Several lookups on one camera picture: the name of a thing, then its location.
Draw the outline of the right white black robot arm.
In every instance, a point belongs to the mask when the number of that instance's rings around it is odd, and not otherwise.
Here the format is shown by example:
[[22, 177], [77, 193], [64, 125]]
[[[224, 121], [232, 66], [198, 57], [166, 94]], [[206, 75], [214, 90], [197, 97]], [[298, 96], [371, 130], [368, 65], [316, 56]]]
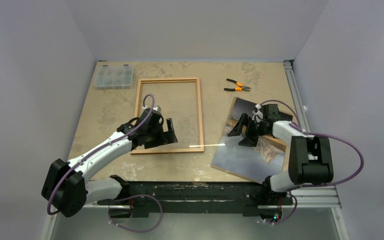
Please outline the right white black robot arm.
[[331, 144], [328, 137], [306, 133], [282, 117], [277, 104], [256, 104], [252, 115], [242, 113], [228, 137], [239, 136], [240, 146], [255, 147], [261, 136], [272, 136], [282, 140], [289, 147], [286, 173], [266, 178], [267, 185], [261, 189], [260, 196], [268, 204], [280, 198], [281, 193], [304, 184], [325, 185], [332, 182], [334, 168]]

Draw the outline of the landscape photo print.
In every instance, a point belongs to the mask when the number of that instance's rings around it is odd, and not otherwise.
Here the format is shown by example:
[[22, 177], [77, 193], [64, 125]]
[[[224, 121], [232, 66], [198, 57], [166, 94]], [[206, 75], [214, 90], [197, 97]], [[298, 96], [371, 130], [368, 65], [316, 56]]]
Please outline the landscape photo print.
[[254, 102], [242, 98], [233, 99], [211, 167], [261, 184], [266, 177], [279, 174], [287, 168], [284, 166], [287, 146], [271, 136], [260, 136], [255, 147], [241, 146], [239, 142], [245, 138], [245, 127], [240, 135], [228, 136], [241, 114], [252, 115], [254, 105]]

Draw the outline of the wooden picture frame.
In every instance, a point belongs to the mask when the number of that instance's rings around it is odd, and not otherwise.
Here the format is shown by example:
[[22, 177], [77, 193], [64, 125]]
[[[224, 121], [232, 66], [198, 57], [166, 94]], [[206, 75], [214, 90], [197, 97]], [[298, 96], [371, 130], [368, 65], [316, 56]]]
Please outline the wooden picture frame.
[[131, 155], [203, 153], [204, 126], [201, 81], [199, 77], [141, 78], [138, 80], [135, 116], [142, 113], [145, 95], [153, 94], [161, 106], [164, 122], [172, 120], [177, 143], [145, 149], [138, 147]]

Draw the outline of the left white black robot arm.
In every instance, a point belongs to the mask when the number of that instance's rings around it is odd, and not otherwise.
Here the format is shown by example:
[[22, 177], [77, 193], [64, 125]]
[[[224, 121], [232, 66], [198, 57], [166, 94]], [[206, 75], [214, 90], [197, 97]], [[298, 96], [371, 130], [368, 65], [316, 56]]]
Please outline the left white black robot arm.
[[146, 108], [139, 117], [121, 124], [99, 145], [78, 157], [55, 160], [49, 167], [41, 195], [47, 200], [46, 211], [72, 217], [84, 205], [112, 200], [118, 205], [129, 199], [128, 184], [119, 176], [105, 180], [92, 178], [117, 158], [137, 147], [145, 149], [177, 143], [173, 120], [164, 118], [157, 108]]

